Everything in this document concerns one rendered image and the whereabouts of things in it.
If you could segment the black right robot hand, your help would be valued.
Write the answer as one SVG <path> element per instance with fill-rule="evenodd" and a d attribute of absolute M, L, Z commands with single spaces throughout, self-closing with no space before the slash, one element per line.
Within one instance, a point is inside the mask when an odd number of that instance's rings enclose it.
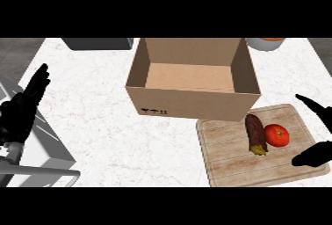
<path fill-rule="evenodd" d="M 309 109 L 316 113 L 329 133 L 332 134 L 332 107 L 324 107 L 312 98 L 297 94 Z M 319 167 L 332 161 L 332 141 L 319 142 L 293 159 L 293 166 Z"/>

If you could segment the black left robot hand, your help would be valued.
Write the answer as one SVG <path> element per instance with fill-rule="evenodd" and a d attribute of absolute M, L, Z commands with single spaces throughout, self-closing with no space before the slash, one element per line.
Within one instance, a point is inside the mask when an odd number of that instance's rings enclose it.
<path fill-rule="evenodd" d="M 37 106 L 49 86 L 49 66 L 43 64 L 33 75 L 27 88 L 0 105 L 0 146 L 24 143 L 34 126 Z"/>

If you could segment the red tomato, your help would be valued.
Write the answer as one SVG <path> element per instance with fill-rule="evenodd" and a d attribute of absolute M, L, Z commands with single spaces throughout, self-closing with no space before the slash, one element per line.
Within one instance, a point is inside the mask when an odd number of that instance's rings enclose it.
<path fill-rule="evenodd" d="M 267 143 L 275 147 L 285 147 L 291 141 L 288 130 L 278 124 L 264 127 L 264 137 Z"/>

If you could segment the pale wooden cutting board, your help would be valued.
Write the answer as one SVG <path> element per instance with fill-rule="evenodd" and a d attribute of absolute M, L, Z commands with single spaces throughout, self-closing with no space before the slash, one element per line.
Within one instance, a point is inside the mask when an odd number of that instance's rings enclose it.
<path fill-rule="evenodd" d="M 198 121 L 201 144 L 210 185 L 269 186 L 329 173 L 329 165 L 293 166 L 293 159 L 315 144 L 295 107 L 290 104 L 251 110 L 251 122 Z M 291 136 L 290 143 L 275 147 L 263 142 L 263 129 L 254 124 L 282 126 Z"/>

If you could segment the open cardboard box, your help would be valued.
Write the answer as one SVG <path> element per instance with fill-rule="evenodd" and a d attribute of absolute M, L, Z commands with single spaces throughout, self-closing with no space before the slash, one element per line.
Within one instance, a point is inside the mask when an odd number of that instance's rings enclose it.
<path fill-rule="evenodd" d="M 142 38 L 126 89 L 139 114 L 239 121 L 262 90 L 244 38 Z"/>

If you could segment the dark purple eggplant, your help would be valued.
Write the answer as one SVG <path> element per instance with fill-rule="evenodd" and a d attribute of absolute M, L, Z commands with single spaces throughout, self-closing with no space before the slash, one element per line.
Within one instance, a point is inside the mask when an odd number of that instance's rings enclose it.
<path fill-rule="evenodd" d="M 245 117 L 245 128 L 250 139 L 250 151 L 254 155 L 264 156 L 269 152 L 263 123 L 254 114 L 248 114 Z"/>

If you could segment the dark grey appliance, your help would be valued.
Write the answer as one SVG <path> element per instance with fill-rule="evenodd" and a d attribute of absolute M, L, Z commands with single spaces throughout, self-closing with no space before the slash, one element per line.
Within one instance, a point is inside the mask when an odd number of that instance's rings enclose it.
<path fill-rule="evenodd" d="M 130 50 L 133 38 L 64 38 L 71 50 Z"/>

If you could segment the white bowl with orange contents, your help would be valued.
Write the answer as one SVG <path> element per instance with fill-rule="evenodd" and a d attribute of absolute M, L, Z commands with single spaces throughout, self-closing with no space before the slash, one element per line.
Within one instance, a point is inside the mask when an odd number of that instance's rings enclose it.
<path fill-rule="evenodd" d="M 247 43 L 259 51 L 273 51 L 282 46 L 285 38 L 248 38 Z"/>

